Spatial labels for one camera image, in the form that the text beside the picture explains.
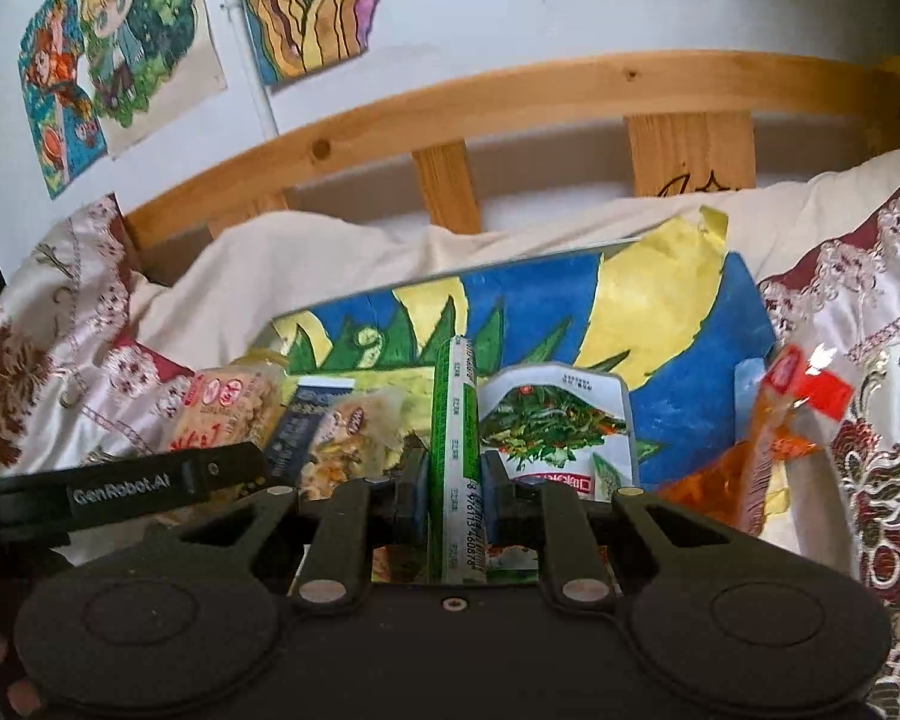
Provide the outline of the nut mix bar packet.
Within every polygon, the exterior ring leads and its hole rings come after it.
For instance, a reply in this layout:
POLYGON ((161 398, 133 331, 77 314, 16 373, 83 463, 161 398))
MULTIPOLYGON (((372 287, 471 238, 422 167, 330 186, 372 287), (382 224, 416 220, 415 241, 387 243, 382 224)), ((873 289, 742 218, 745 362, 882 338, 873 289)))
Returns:
POLYGON ((359 390, 335 398, 318 422, 297 478, 304 499, 329 499, 356 478, 383 478, 403 451, 401 411, 406 394, 398 387, 359 390))

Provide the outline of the green white stick packet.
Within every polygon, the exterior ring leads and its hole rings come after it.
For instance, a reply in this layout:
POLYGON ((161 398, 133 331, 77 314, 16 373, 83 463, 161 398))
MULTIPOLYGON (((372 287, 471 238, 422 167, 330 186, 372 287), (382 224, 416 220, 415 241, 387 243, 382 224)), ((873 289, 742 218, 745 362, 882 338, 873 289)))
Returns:
POLYGON ((460 335, 443 345, 434 371, 429 527, 432 582, 486 582, 475 358, 470 342, 460 335))

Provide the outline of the white green pickle packet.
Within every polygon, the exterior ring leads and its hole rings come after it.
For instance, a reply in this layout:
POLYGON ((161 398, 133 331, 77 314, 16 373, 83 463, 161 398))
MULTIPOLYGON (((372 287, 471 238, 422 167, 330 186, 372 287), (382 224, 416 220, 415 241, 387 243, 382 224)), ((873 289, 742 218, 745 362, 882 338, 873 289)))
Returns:
POLYGON ((608 502, 639 483, 629 390, 559 362, 500 371, 478 388, 479 440, 515 481, 557 481, 608 502))

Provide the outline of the dark blue milk powder box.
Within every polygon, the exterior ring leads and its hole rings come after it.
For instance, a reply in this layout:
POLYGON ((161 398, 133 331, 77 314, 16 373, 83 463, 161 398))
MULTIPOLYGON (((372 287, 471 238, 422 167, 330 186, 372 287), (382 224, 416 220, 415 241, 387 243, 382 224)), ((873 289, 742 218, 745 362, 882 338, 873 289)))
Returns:
POLYGON ((320 422, 331 411, 331 403, 351 394, 354 385, 354 379, 345 377, 299 379, 265 447, 272 476, 287 484, 297 481, 320 422))

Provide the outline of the rice cracker snack bag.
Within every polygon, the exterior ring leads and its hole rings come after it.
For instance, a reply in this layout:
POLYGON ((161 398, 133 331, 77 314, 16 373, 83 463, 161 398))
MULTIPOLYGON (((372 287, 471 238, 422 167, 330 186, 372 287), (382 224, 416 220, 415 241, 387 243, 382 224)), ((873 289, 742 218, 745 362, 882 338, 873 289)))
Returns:
POLYGON ((286 360, 251 351, 194 374, 167 449, 214 449, 249 442, 263 449, 284 410, 286 360))

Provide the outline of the orange red sauce packet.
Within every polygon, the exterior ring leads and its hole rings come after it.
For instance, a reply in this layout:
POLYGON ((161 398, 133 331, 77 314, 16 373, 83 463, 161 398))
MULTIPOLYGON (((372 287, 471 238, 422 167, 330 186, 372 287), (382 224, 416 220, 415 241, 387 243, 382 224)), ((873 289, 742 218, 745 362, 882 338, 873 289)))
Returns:
POLYGON ((859 385, 859 369, 836 346, 786 344, 759 382, 746 437, 658 495, 757 535, 775 468, 829 445, 859 385))

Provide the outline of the floral satin bed cover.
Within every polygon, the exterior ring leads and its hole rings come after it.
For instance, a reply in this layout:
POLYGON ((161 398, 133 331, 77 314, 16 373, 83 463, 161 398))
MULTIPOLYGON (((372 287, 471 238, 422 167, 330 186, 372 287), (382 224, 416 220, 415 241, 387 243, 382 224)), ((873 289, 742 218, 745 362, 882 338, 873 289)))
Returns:
MULTIPOLYGON (((0 608, 46 715, 868 717, 898 633, 900 454, 863 468, 850 441, 900 364, 900 195, 877 231, 877 247, 814 247, 809 283, 749 272, 774 344, 736 366, 728 449, 786 344, 832 344, 860 374, 829 445, 775 468, 757 535, 662 499, 674 481, 581 497, 614 580, 606 606, 553 605, 535 551, 487 532, 486 582, 432 582, 429 479, 424 544, 377 548, 356 608, 290 598, 313 533, 299 505, 317 501, 274 476, 66 546, 0 544, 0 608)), ((403 444, 430 460, 442 348, 422 372, 294 376, 286 362, 284 410, 304 376, 401 388, 403 444)), ((0 341, 0 478, 168 454, 198 371, 137 343, 64 356, 0 341)))

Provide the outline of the grey tray with painted lining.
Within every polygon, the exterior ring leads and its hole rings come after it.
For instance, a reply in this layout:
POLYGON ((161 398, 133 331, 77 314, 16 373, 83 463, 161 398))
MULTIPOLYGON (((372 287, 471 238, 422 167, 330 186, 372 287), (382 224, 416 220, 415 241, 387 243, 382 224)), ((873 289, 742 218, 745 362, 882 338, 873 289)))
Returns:
POLYGON ((735 440, 735 369, 774 344, 725 220, 673 218, 635 241, 510 260, 333 299, 270 320, 289 374, 422 372, 460 333, 489 379, 562 362, 626 382, 642 483, 676 481, 735 440))

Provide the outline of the cream blanket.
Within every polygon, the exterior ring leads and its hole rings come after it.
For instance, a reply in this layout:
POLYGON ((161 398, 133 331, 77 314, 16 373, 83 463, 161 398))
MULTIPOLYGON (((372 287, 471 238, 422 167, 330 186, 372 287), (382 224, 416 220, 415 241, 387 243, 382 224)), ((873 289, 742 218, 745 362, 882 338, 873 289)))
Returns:
POLYGON ((242 356, 272 317, 369 289, 489 263, 593 249, 702 206, 728 216, 728 245, 758 278, 863 223, 900 188, 900 149, 811 181, 671 199, 614 199, 514 231, 395 232, 305 211, 274 211, 222 232, 172 288, 136 278, 134 338, 193 371, 242 356))

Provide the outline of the orange hair girl drawing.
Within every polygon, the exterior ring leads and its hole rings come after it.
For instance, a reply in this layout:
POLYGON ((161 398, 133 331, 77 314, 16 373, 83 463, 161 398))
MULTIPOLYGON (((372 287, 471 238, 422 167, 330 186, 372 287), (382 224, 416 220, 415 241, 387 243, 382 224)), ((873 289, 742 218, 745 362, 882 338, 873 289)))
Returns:
POLYGON ((84 52, 77 0, 45 0, 20 39, 23 109, 50 199, 107 153, 94 103, 79 84, 84 52))

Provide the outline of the blond boy drawing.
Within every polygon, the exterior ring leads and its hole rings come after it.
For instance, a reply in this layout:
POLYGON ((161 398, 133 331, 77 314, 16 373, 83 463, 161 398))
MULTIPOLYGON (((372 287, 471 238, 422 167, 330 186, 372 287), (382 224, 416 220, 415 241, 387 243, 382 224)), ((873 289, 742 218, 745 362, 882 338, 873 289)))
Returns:
POLYGON ((205 0, 77 0, 91 93, 110 156, 227 87, 205 0))

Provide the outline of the white wall pipe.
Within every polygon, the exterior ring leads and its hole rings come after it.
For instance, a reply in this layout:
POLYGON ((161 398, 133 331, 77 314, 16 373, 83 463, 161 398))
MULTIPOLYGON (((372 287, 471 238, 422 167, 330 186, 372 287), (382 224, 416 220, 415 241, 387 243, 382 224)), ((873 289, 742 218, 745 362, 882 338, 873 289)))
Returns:
POLYGON ((271 104, 269 104, 268 93, 263 83, 261 83, 260 73, 256 66, 255 50, 251 42, 251 32, 247 23, 247 9, 244 0, 222 0, 222 10, 227 13, 227 20, 235 32, 235 41, 237 41, 238 52, 240 52, 240 62, 244 67, 244 73, 247 77, 248 87, 250 88, 250 98, 255 107, 256 119, 260 124, 261 140, 267 142, 279 135, 276 117, 272 112, 271 104))

